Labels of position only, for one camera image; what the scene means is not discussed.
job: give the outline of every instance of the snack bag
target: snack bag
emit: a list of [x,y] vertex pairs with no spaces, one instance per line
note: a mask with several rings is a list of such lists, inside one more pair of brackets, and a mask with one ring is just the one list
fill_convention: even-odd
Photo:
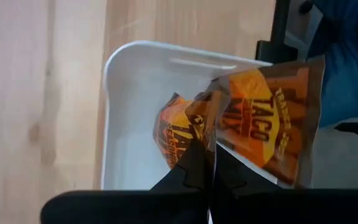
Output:
[[199,93],[194,100],[174,94],[155,120],[153,138],[172,169],[189,147],[199,139],[211,152],[215,148],[215,120],[221,92]]
[[[231,98],[217,140],[287,184],[310,184],[323,68],[324,60],[290,62],[213,81],[210,88]],[[296,179],[299,164],[302,181]]]

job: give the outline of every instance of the orange snack bag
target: orange snack bag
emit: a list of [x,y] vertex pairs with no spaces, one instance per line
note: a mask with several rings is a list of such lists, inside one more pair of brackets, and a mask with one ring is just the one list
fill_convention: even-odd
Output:
[[220,91],[200,93],[194,100],[174,94],[160,110],[154,124],[153,138],[172,169],[193,138],[214,151],[215,120],[221,101]]
[[323,68],[324,60],[290,62],[215,80],[211,86],[231,98],[217,124],[218,141],[287,184],[308,185]]

